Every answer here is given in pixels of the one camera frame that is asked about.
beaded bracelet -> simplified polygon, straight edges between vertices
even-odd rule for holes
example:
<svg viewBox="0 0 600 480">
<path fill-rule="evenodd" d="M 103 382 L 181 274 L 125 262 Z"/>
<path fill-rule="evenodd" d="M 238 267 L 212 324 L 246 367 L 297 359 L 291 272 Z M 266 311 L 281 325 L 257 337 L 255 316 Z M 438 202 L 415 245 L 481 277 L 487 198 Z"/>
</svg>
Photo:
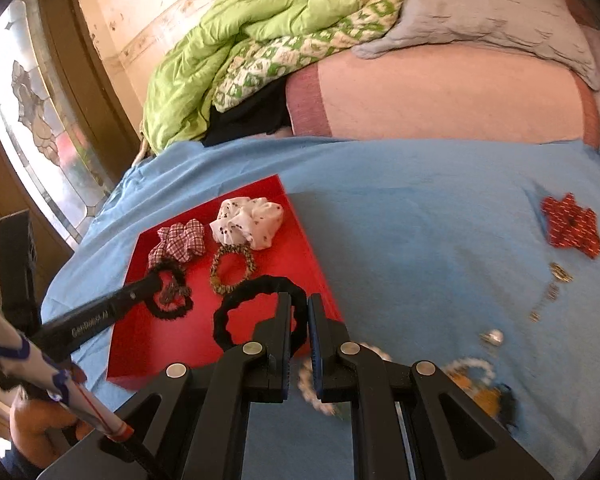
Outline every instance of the beaded bracelet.
<svg viewBox="0 0 600 480">
<path fill-rule="evenodd" d="M 360 346 L 369 348 L 378 354 L 382 360 L 391 362 L 391 356 L 377 346 L 371 346 L 366 343 L 360 343 Z M 342 415 L 342 404 L 340 402 L 321 402 L 314 389 L 314 366 L 311 359 L 305 360 L 298 372 L 298 389 L 302 393 L 302 398 L 314 407 L 314 410 L 323 415 Z M 397 409 L 398 417 L 402 419 L 402 410 Z"/>
<path fill-rule="evenodd" d="M 244 256 L 244 259 L 247 263 L 247 270 L 244 272 L 244 277 L 233 285 L 225 285 L 218 278 L 218 266 L 220 265 L 220 258 L 225 256 L 226 254 L 234 253 L 241 254 Z M 211 261 L 211 268 L 209 270 L 209 283 L 211 283 L 211 288 L 214 290 L 216 294 L 220 294 L 224 296 L 225 294 L 229 294 L 233 292 L 235 287 L 240 285 L 245 280 L 248 280 L 253 272 L 256 270 L 256 262 L 253 259 L 253 255 L 251 254 L 251 249 L 247 245 L 223 245 L 218 249 L 218 252 L 214 255 L 214 259 Z"/>
</svg>

metal bolt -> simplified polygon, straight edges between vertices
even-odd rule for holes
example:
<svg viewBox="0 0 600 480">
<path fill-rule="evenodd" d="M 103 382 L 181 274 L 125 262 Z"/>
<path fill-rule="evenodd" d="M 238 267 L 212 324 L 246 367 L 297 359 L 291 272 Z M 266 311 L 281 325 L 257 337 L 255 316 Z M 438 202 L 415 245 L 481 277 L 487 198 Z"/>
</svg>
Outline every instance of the metal bolt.
<svg viewBox="0 0 600 480">
<path fill-rule="evenodd" d="M 416 371 L 420 375 L 433 375 L 436 372 L 436 365 L 429 361 L 420 361 L 416 364 Z"/>
<path fill-rule="evenodd" d="M 340 351 L 346 355 L 355 355 L 360 352 L 360 345 L 353 341 L 347 341 L 346 343 L 342 343 Z"/>
<path fill-rule="evenodd" d="M 249 341 L 242 346 L 242 351 L 247 355 L 256 355 L 262 352 L 262 345 L 257 341 Z"/>
<path fill-rule="evenodd" d="M 167 366 L 167 377 L 177 379 L 187 373 L 187 367 L 182 363 L 174 363 Z"/>
</svg>

gray pillow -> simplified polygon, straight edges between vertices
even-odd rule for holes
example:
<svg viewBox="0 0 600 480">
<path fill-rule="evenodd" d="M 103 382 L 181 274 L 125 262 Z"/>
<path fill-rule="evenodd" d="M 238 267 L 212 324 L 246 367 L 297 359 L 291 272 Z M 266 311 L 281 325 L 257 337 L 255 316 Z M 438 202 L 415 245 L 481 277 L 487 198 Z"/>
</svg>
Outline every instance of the gray pillow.
<svg viewBox="0 0 600 480">
<path fill-rule="evenodd" d="M 405 0 L 383 38 L 353 47 L 373 59 L 396 48 L 455 40 L 518 48 L 572 68 L 593 89 L 596 63 L 564 0 Z"/>
</svg>

red star-shaped scrunchie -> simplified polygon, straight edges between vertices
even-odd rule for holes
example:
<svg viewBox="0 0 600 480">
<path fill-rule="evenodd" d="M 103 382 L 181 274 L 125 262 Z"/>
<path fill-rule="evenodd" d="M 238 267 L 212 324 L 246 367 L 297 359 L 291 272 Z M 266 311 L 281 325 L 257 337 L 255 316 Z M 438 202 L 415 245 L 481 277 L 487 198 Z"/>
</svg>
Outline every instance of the red star-shaped scrunchie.
<svg viewBox="0 0 600 480">
<path fill-rule="evenodd" d="M 596 214 L 576 204 L 573 193 L 560 201 L 552 196 L 542 199 L 547 220 L 547 241 L 553 247 L 575 247 L 594 259 L 600 254 L 600 235 Z"/>
</svg>

person's hand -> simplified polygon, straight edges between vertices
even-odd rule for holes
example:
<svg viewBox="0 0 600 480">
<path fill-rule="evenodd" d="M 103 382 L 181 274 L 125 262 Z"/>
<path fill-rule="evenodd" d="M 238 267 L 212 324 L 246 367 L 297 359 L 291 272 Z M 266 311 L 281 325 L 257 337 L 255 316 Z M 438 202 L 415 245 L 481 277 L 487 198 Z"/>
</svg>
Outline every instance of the person's hand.
<svg viewBox="0 0 600 480">
<path fill-rule="evenodd" d="M 87 380 L 84 372 L 75 364 L 71 368 L 77 383 Z M 11 405 L 9 416 L 11 441 L 18 451 L 34 466 L 49 467 L 61 455 L 46 435 L 46 430 L 62 430 L 75 425 L 75 436 L 82 439 L 91 431 L 91 426 L 78 418 L 58 402 L 49 399 L 27 399 L 20 388 Z"/>
</svg>

